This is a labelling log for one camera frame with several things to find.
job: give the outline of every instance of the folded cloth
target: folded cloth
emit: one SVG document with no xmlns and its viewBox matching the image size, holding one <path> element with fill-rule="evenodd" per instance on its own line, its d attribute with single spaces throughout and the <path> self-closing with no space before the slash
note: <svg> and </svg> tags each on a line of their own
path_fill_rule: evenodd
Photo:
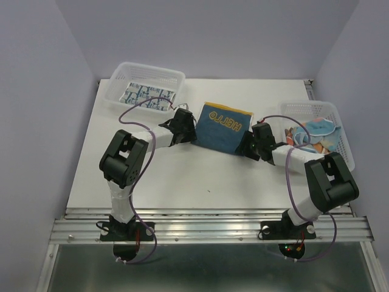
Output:
<svg viewBox="0 0 389 292">
<path fill-rule="evenodd" d="M 309 152 L 321 153 L 317 144 L 328 151 L 335 151 L 340 139 L 340 126 L 335 126 L 331 120 L 318 117 L 308 123 L 303 123 L 311 136 L 311 145 L 301 149 Z M 308 142 L 308 135 L 302 127 L 295 127 L 291 131 L 292 140 L 295 144 L 301 145 Z"/>
<path fill-rule="evenodd" d="M 252 116 L 247 111 L 206 102 L 196 126 L 197 140 L 192 144 L 235 155 Z"/>
<path fill-rule="evenodd" d="M 152 97 L 163 97 L 173 102 L 175 96 L 176 93 L 174 91 L 131 82 L 127 86 L 127 89 L 121 98 L 119 98 L 119 102 L 127 103 L 129 105 L 137 105 L 138 103 Z M 152 99 L 149 102 L 143 103 L 141 107 L 152 108 L 157 111 L 167 111 L 169 108 L 169 102 L 163 99 Z"/>
</svg>

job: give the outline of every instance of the metal frame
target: metal frame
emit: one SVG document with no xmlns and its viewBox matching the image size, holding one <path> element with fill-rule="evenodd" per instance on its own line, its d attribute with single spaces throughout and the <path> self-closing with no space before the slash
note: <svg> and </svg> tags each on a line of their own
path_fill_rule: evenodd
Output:
<svg viewBox="0 0 389 292">
<path fill-rule="evenodd" d="M 259 240 L 258 233 L 261 221 L 279 220 L 283 211 L 283 209 L 139 209 L 138 213 L 145 221 L 156 223 L 155 232 L 160 244 L 263 244 L 280 243 Z M 55 221 L 37 291 L 47 291 L 49 288 L 59 245 L 112 244 L 99 240 L 100 231 L 95 226 L 97 220 L 107 220 L 109 212 L 110 209 L 67 209 L 65 216 Z M 337 242 L 360 242 L 376 291 L 388 291 L 385 276 L 371 245 L 374 238 L 367 219 L 354 217 L 349 206 L 336 208 L 332 214 L 338 225 Z M 314 222 L 314 227 L 317 238 L 310 242 L 332 241 L 334 226 L 329 216 L 321 216 Z"/>
</svg>

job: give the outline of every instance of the gray floor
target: gray floor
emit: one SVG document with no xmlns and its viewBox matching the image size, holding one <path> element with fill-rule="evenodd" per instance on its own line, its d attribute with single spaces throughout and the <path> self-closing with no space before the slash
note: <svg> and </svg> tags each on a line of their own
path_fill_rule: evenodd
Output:
<svg viewBox="0 0 389 292">
<path fill-rule="evenodd" d="M 327 246 L 307 244 L 305 257 Z M 285 261 L 271 254 L 277 250 L 277 245 L 159 246 L 150 263 L 125 266 L 115 263 L 112 246 L 64 245 L 49 291 L 374 291 L 359 243 L 337 243 L 330 255 L 311 263 Z"/>
</svg>

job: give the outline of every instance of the tabletop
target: tabletop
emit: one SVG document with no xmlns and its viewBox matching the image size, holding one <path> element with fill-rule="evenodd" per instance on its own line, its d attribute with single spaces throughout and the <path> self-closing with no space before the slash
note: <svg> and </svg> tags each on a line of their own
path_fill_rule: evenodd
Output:
<svg viewBox="0 0 389 292">
<path fill-rule="evenodd" d="M 119 115 L 126 109 L 103 100 L 108 80 L 102 80 L 94 103 L 78 162 L 68 208 L 110 208 L 109 188 L 98 163 L 115 132 L 130 133 L 141 128 L 122 125 Z M 303 80 L 212 80 L 186 79 L 181 102 L 195 117 L 204 102 L 220 103 L 254 113 L 254 120 L 277 113 L 279 102 L 307 100 Z M 125 119 L 153 128 L 169 117 L 143 111 Z M 283 129 L 278 118 L 267 120 L 276 141 Z M 292 191 L 296 202 L 309 195 L 306 178 L 293 173 Z M 142 208 L 263 208 L 291 207 L 285 169 L 263 161 L 228 155 L 191 144 L 160 148 L 135 188 L 135 207 Z"/>
</svg>

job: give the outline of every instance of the white plastic bin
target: white plastic bin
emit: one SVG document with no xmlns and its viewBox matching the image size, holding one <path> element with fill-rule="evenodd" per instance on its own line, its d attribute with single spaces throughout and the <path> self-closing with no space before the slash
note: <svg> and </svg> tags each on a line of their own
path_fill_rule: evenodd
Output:
<svg viewBox="0 0 389 292">
<path fill-rule="evenodd" d="M 133 105 L 119 102 L 130 82 L 144 86 L 152 86 L 159 89 L 174 91 L 172 102 L 177 103 L 180 99 L 182 87 L 185 82 L 185 74 L 180 71 L 164 69 L 143 64 L 124 62 L 118 66 L 109 79 L 104 99 L 112 104 L 130 108 Z M 134 110 L 142 110 L 154 113 L 170 113 L 171 109 L 160 110 L 138 106 Z"/>
<path fill-rule="evenodd" d="M 348 169 L 354 170 L 355 163 L 351 149 L 347 141 L 346 133 L 340 120 L 340 116 L 336 107 L 329 102 L 319 101 L 296 101 L 296 102 L 281 102 L 278 105 L 278 111 L 280 114 L 293 117 L 299 122 L 309 122 L 310 120 L 316 119 L 317 117 L 324 117 L 325 119 L 331 120 L 336 126 L 341 126 L 340 140 L 336 148 L 336 152 L 340 153 L 345 160 Z M 296 124 L 287 119 L 280 119 L 281 130 L 283 131 L 283 141 L 286 142 L 286 136 L 284 130 L 290 127 L 296 127 Z"/>
</svg>

